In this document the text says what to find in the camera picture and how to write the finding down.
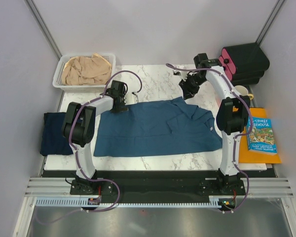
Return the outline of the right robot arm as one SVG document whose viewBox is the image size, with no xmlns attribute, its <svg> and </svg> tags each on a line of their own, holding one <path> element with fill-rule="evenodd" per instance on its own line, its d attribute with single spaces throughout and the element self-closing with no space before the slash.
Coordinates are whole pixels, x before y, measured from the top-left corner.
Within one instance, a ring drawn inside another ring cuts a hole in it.
<svg viewBox="0 0 296 237">
<path fill-rule="evenodd" d="M 195 69 L 187 70 L 186 78 L 179 83 L 183 98 L 194 97 L 200 85 L 208 81 L 221 101 L 216 123 L 222 132 L 222 161 L 217 178 L 201 181 L 200 185 L 209 193 L 244 195 L 238 161 L 241 134 L 250 119 L 250 98 L 236 91 L 219 59 L 209 59 L 206 53 L 200 53 L 193 60 Z"/>
</svg>

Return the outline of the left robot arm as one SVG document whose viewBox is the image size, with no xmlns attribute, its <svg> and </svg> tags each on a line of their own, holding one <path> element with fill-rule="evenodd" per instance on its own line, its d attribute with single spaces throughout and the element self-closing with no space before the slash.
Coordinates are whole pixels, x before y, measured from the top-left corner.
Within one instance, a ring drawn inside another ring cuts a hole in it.
<svg viewBox="0 0 296 237">
<path fill-rule="evenodd" d="M 103 96 L 85 104 L 69 103 L 62 126 L 62 134 L 69 142 L 76 162 L 76 173 L 71 182 L 71 195 L 93 195 L 97 192 L 97 171 L 91 153 L 96 116 L 106 111 L 126 111 L 125 95 L 127 90 L 126 83 L 113 80 Z"/>
</svg>

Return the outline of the blue t shirt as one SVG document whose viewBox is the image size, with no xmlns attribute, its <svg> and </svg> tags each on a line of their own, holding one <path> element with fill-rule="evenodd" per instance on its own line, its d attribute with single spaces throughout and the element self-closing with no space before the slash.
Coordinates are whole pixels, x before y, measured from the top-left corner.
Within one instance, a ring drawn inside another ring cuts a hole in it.
<svg viewBox="0 0 296 237">
<path fill-rule="evenodd" d="M 142 102 L 100 116 L 94 156 L 149 157 L 212 152 L 222 148 L 211 111 L 182 97 Z"/>
</svg>

